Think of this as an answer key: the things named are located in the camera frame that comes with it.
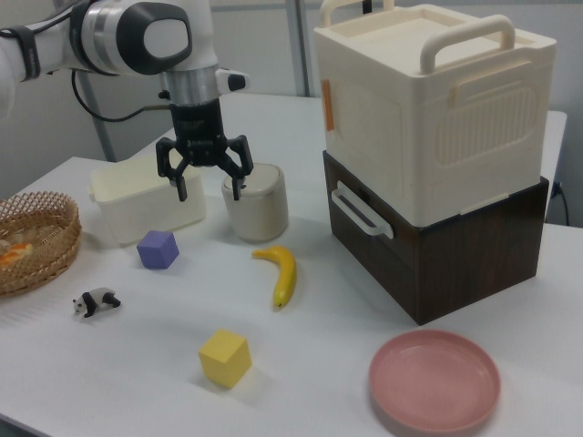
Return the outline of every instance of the yellow cube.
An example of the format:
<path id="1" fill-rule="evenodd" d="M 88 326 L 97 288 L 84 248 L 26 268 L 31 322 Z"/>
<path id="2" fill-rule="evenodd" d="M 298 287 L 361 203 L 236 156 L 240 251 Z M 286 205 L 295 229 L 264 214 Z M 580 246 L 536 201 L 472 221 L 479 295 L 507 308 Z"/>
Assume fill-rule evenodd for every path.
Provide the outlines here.
<path id="1" fill-rule="evenodd" d="M 247 340 L 228 330 L 212 334 L 199 349 L 199 358 L 205 376 L 230 389 L 251 367 Z"/>

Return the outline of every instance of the yellow banana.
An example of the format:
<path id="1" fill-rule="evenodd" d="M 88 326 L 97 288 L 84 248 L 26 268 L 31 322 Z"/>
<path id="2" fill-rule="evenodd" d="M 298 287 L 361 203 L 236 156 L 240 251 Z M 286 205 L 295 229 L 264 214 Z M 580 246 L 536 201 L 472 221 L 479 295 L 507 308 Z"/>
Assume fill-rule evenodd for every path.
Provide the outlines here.
<path id="1" fill-rule="evenodd" d="M 276 308 L 285 306 L 292 297 L 297 278 L 293 254 L 283 246 L 271 246 L 268 249 L 254 250 L 251 255 L 254 258 L 266 259 L 280 265 L 280 277 L 273 289 L 273 305 Z"/>

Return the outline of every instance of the dark wooden box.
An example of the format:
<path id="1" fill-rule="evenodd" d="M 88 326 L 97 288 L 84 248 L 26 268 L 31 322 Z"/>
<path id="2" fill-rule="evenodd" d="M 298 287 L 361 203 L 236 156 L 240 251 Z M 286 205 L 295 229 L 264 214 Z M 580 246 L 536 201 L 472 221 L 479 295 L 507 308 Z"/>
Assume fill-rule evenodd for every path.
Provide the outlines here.
<path id="1" fill-rule="evenodd" d="M 419 325 L 537 274 L 544 178 L 505 200 L 416 228 L 325 151 L 324 168 L 332 233 Z M 392 226 L 393 239 L 367 235 L 332 201 L 338 181 Z"/>

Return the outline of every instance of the white container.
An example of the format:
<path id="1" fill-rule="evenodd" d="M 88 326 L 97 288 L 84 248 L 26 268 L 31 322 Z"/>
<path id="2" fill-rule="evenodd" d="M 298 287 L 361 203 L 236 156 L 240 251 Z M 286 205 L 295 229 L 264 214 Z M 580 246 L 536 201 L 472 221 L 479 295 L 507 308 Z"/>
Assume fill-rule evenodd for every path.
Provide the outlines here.
<path id="1" fill-rule="evenodd" d="M 240 199 L 235 201 L 231 178 L 225 178 L 221 186 L 235 233 L 246 241 L 268 241 L 281 235 L 288 226 L 288 200 L 281 168 L 255 164 L 244 187 Z"/>
<path id="2" fill-rule="evenodd" d="M 170 154 L 173 167 L 179 162 Z M 175 187 L 158 176 L 156 155 L 118 162 L 91 173 L 89 195 L 106 218 L 116 241 L 139 241 L 151 230 L 171 230 L 204 219 L 206 203 L 200 170 L 184 171 L 188 197 L 180 202 Z"/>
<path id="3" fill-rule="evenodd" d="M 432 5 L 330 24 L 315 44 L 326 148 L 417 227 L 539 182 L 556 42 Z"/>

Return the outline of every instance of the purple cube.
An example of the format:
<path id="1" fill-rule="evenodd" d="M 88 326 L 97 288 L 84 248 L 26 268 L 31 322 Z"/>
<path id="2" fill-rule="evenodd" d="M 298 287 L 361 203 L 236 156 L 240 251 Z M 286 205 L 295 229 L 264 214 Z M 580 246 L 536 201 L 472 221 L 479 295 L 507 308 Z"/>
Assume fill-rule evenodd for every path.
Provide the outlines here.
<path id="1" fill-rule="evenodd" d="M 167 269 L 179 255 L 172 232 L 151 230 L 138 244 L 139 257 L 146 269 Z"/>

